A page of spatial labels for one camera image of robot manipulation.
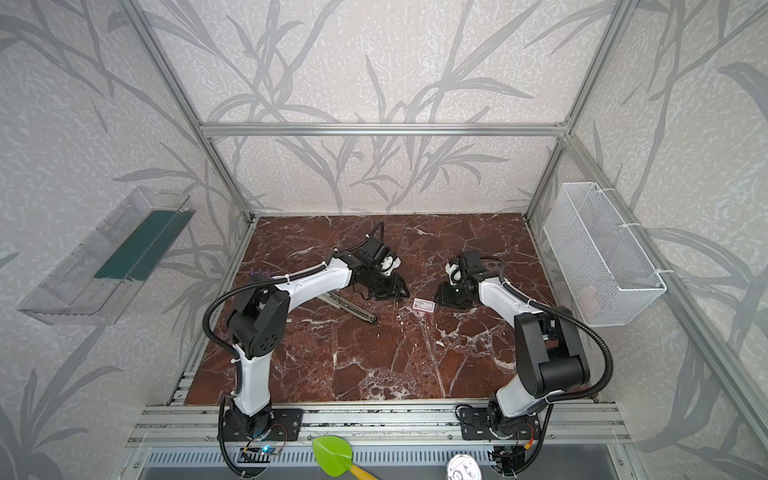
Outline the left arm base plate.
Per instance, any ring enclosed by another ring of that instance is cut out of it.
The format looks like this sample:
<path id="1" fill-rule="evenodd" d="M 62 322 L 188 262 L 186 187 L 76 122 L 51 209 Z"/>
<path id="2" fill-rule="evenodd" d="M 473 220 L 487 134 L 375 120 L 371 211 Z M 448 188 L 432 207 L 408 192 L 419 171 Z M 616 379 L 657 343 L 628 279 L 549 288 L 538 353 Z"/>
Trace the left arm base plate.
<path id="1" fill-rule="evenodd" d="M 217 439 L 224 442 L 298 440 L 304 411 L 299 408 L 271 408 L 247 416 L 236 407 L 226 408 Z"/>

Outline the white black stapler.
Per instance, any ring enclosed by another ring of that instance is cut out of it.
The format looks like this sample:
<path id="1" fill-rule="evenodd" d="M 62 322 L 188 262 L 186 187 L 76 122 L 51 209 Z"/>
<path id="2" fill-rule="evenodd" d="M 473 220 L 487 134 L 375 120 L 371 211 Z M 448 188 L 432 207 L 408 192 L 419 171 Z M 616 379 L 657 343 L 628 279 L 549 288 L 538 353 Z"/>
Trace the white black stapler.
<path id="1" fill-rule="evenodd" d="M 358 310 L 355 304 L 331 292 L 319 295 L 318 299 L 343 311 L 355 312 Z"/>

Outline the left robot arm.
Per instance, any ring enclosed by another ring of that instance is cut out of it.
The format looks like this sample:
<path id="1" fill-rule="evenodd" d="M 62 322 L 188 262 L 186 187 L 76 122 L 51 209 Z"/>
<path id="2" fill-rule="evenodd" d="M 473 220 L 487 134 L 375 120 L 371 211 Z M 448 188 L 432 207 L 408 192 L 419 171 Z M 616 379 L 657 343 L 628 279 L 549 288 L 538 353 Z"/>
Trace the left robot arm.
<path id="1" fill-rule="evenodd" d="M 235 389 L 221 404 L 219 434 L 232 426 L 242 437 L 254 439 L 274 424 L 271 357 L 284 336 L 289 313 L 323 294 L 357 285 L 366 289 L 368 300 L 407 298 L 405 280 L 397 273 L 400 264 L 391 247 L 368 235 L 348 250 L 334 251 L 316 266 L 260 277 L 214 300 L 203 314 L 202 331 L 229 353 L 235 368 Z"/>

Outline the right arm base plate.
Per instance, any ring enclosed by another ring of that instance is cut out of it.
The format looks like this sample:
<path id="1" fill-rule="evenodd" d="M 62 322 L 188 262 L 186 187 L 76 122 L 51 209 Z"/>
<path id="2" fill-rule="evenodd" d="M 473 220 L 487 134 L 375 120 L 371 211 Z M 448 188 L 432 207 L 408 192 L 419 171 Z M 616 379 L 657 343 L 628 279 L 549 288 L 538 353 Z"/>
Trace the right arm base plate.
<path id="1" fill-rule="evenodd" d="M 457 405 L 454 415 L 463 440 L 530 441 L 540 436 L 541 423 L 537 415 L 510 418 L 496 407 L 469 404 Z"/>

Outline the red white staple box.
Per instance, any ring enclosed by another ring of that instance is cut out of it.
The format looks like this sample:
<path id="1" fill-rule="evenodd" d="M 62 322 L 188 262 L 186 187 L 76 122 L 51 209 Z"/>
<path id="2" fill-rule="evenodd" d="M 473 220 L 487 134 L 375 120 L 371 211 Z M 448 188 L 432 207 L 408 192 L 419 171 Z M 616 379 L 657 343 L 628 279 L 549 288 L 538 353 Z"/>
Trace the red white staple box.
<path id="1" fill-rule="evenodd" d="M 436 309 L 436 304 L 430 300 L 415 298 L 413 300 L 412 308 L 419 312 L 434 313 Z"/>

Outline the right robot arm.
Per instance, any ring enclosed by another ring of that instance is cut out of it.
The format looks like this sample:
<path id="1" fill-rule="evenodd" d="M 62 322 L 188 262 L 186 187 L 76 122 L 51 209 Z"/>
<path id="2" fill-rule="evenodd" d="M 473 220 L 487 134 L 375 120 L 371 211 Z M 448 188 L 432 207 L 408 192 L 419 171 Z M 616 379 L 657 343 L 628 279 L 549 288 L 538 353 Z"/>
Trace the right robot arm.
<path id="1" fill-rule="evenodd" d="M 524 428 L 534 439 L 538 414 L 563 401 L 589 398 L 608 386 L 614 360 L 606 341 L 570 310 L 525 294 L 484 265 L 487 256 L 463 252 L 445 267 L 448 279 L 435 302 L 455 310 L 485 306 L 514 329 L 516 375 L 489 398 L 480 429 L 508 439 Z"/>

